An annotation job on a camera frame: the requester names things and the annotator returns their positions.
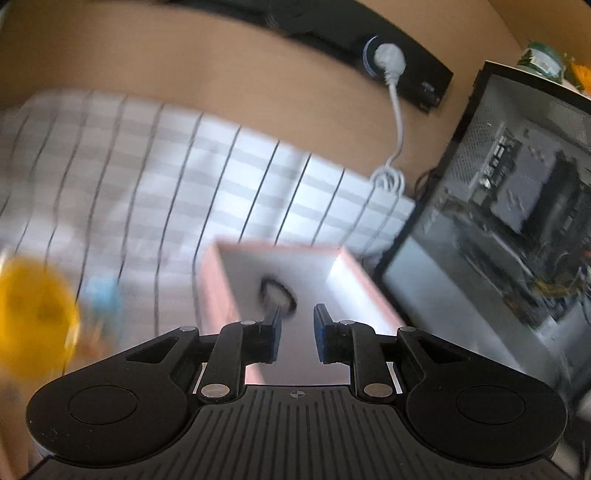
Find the yellow plastic lid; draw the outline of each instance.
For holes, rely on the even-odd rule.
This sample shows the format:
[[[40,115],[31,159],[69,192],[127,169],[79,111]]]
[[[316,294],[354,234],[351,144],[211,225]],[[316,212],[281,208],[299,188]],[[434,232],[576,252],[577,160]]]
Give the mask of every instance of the yellow plastic lid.
[[[42,262],[12,257],[0,270],[0,367],[18,378],[61,371],[80,330],[67,281]]]

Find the white power cord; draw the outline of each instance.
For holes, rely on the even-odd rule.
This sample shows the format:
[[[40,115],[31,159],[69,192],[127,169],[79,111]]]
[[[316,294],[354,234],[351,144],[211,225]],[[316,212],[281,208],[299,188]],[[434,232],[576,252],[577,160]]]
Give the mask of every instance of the white power cord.
[[[392,107],[394,108],[398,141],[394,153],[388,157],[385,165],[378,167],[374,173],[372,173],[370,180],[372,180],[374,185],[380,186],[384,190],[398,195],[398,198],[400,198],[404,193],[406,183],[404,181],[403,173],[400,170],[393,168],[392,163],[400,156],[400,153],[402,152],[402,144],[404,142],[404,124],[402,123],[402,112],[400,111],[400,102],[398,100],[396,85],[398,84],[398,79],[404,73],[406,61],[402,50],[393,43],[384,43],[380,45],[375,52],[374,60],[376,65],[382,68],[385,72],[384,78],[386,80],[386,85],[388,85]]]

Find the cable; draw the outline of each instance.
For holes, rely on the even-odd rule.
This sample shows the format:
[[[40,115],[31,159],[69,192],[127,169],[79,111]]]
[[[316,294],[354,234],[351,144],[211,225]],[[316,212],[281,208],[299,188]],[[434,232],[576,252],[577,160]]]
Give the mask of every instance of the cable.
[[[406,68],[406,61],[402,50],[392,43],[380,45],[375,52],[376,64],[385,70],[386,85],[390,93],[392,108],[394,109],[394,119],[396,120],[397,144],[394,153],[388,157],[382,167],[378,167],[371,175],[370,180],[374,185],[382,187],[384,190],[398,195],[400,198],[404,193],[406,182],[404,175],[400,170],[392,167],[392,163],[400,156],[402,145],[404,143],[404,123],[402,121],[402,112],[400,110],[400,101],[396,85],[398,79]]]
[[[587,315],[587,303],[585,302],[585,297],[588,297],[589,294],[583,294],[581,296],[581,310],[583,310],[583,315],[585,317],[585,321],[587,322],[587,325],[589,325],[591,327],[591,322],[589,321],[589,316]]]
[[[427,184],[431,180],[431,177],[435,173],[435,168],[431,168],[427,170],[417,178],[417,181],[414,183],[414,200],[416,202],[420,201],[423,198],[423,194],[425,193],[425,189]]]

